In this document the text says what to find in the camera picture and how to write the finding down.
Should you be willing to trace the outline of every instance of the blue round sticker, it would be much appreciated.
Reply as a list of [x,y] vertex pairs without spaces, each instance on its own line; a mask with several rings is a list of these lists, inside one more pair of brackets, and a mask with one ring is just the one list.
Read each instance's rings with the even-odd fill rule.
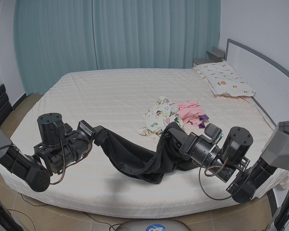
[[145,231],[166,231],[166,228],[162,225],[150,225],[149,227],[147,227],[147,229]]

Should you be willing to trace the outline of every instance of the black garment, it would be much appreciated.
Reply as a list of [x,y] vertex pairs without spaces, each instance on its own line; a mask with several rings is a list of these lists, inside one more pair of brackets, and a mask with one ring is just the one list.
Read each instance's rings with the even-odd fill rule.
[[181,143],[170,134],[169,128],[183,131],[176,122],[170,123],[160,137],[156,152],[136,145],[106,128],[97,133],[94,143],[102,147],[110,162],[121,173],[159,184],[164,173],[197,167],[189,156],[179,152]]

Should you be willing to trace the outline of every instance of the bed sheet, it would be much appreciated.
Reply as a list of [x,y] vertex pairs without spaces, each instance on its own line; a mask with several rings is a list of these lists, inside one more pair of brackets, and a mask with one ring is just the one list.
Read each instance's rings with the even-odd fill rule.
[[[145,148],[156,150],[154,141],[138,134],[144,126],[142,115],[158,96],[175,101],[197,100],[209,122],[223,130],[225,138],[233,126],[247,128],[254,143],[247,153],[250,165],[258,159],[272,129],[251,98],[213,95],[206,81],[193,69],[115,69],[75,72],[64,75],[28,112],[11,137],[25,154],[41,142],[37,117],[58,112],[74,129],[80,120],[102,125]],[[203,129],[185,125],[184,130],[200,135]],[[70,167],[64,180],[45,192],[32,191],[24,181],[0,166],[5,182],[25,195],[63,208],[127,218],[175,217],[236,204],[209,199],[201,190],[198,169],[165,174],[158,185],[129,178],[117,171],[103,153],[93,146],[88,158]],[[215,198],[227,197],[228,183],[201,174],[204,189]],[[261,197],[287,176],[279,169],[256,193]],[[57,181],[54,175],[51,182]]]

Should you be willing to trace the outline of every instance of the pillowcase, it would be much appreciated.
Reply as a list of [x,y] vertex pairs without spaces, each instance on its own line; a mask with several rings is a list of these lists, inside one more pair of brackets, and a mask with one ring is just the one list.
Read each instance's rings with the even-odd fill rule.
[[201,64],[193,69],[204,75],[203,78],[207,80],[216,95],[254,96],[256,93],[226,61]]

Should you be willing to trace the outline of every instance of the curtain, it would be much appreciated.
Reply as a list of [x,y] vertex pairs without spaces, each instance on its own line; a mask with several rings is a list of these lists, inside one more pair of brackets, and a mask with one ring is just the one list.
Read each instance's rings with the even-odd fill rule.
[[14,45],[27,95],[69,72],[97,70],[91,0],[18,0]]
[[93,0],[98,69],[191,68],[218,47],[220,0]]
[[14,46],[26,94],[61,76],[191,68],[218,46],[220,0],[17,0]]

